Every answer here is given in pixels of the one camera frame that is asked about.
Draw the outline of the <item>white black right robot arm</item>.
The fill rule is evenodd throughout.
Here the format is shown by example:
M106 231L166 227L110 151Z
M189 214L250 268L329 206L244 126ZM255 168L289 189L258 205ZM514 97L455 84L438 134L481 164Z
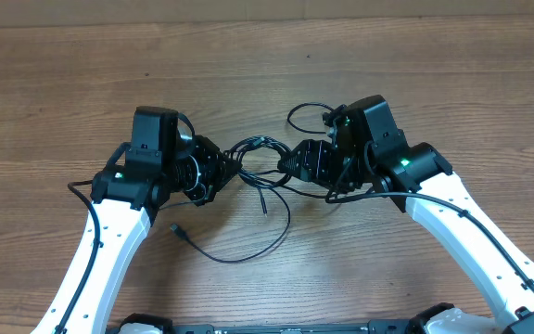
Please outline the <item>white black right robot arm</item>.
M369 96L323 116L329 138L306 139L281 172L327 189L328 203L389 198L425 228L480 291L492 316L439 303L407 333L534 333L534 262L483 212L431 145L409 145L387 101Z

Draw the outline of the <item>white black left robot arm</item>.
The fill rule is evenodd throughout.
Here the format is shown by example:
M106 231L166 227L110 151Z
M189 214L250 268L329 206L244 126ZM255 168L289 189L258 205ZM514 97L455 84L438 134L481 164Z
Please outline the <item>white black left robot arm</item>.
M134 254L173 193L195 205L214 200L240 170L207 137L179 126L180 112L140 106L120 144L82 196L88 217L67 274L35 332L103 333Z

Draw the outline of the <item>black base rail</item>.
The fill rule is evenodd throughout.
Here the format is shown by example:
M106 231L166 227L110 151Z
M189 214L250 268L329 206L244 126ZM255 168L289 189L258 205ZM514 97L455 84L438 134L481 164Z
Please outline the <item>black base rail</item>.
M123 322L106 330L107 334L406 334L463 333L496 334L501 330L486 317L469 315L450 303L440 303L411 319L373 319L352 324L274 325L224 327L175 325L168 318L132 314Z

